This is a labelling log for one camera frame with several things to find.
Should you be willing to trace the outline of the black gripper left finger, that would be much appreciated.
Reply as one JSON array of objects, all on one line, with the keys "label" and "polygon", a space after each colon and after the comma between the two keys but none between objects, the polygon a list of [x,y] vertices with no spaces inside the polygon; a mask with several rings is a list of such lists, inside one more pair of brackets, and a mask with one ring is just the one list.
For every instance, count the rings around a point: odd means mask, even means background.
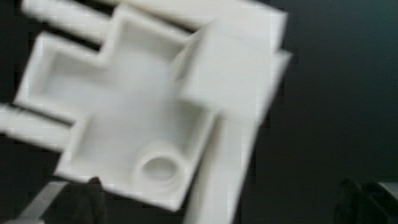
[{"label": "black gripper left finger", "polygon": [[41,215],[44,224],[108,224],[105,190],[98,177],[69,183]]}]

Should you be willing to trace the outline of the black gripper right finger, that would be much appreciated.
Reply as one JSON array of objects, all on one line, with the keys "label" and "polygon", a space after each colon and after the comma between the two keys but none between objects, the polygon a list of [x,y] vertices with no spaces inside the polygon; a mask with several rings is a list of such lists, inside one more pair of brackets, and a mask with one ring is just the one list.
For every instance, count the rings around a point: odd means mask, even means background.
[{"label": "black gripper right finger", "polygon": [[332,224],[398,224],[398,178],[343,179]]}]

